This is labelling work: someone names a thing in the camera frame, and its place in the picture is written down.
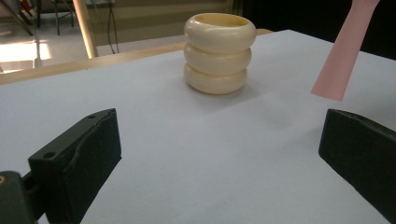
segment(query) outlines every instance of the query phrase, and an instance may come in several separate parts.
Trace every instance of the background wall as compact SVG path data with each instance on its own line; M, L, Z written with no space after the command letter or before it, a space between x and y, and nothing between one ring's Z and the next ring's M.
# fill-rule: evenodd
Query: background wall
M116 0L112 5L120 43L183 35L184 23L202 12L231 12L231 0ZM108 4L87 5L96 46L108 45Z
M351 0L244 0L244 16L258 28L291 29L334 41L350 9ZM396 1L376 7L362 50L396 60Z

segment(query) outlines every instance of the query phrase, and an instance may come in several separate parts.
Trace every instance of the chair leg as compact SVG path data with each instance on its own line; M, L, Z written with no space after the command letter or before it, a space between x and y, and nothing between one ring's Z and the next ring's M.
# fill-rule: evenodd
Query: chair leg
M41 0L35 0L35 14L37 16L37 28L39 28L41 24Z
M53 4L55 5L56 28L58 30L58 35L61 35L61 30L59 29L58 2L55 1Z
M18 17L18 15L16 15L11 8L9 8L8 5L6 5L3 0L0 0L0 6L2 6L9 15L11 15L12 18L14 18L14 20L23 28L23 30L26 31L26 33L28 33L29 35L33 35L32 31L29 29L29 27L27 27L27 25Z
M22 11L20 11L20 16L21 16L21 18L23 18L23 20L24 20L27 24L33 25L32 22L25 16L25 14L23 14Z
M27 14L29 14L30 17L33 17L32 13L30 12L29 8L24 4L24 2L21 2L21 7L26 11Z

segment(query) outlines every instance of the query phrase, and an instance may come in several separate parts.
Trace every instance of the white table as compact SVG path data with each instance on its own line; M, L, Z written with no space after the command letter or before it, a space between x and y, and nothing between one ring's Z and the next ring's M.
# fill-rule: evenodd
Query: white table
M396 130L396 62L361 53L344 102L310 94L332 45L259 36L241 91L183 79L182 51L0 86L0 170L116 108L122 160L83 223L388 223L318 155L328 108Z

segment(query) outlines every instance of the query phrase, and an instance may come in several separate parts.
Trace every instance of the wooden table edge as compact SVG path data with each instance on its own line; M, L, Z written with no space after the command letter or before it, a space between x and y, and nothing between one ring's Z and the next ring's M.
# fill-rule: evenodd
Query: wooden table edge
M257 30L257 35L266 35L270 33L272 33L272 31L266 29ZM106 56L101 56L101 57L82 60L82 61L60 63L50 66L21 70L13 73L1 74L0 85L6 85L14 82L30 80L40 77L56 76L64 73L88 70L95 67L107 66L117 63L124 63L128 61L143 59L150 56L182 50L185 44L186 42L180 42L176 44L159 46L156 48L131 50L128 52L106 55Z

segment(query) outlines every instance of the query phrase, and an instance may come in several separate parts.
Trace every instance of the pink object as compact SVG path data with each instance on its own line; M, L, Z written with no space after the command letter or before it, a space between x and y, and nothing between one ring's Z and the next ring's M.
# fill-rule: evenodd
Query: pink object
M353 0L351 9L323 65L312 93L342 101L379 0Z

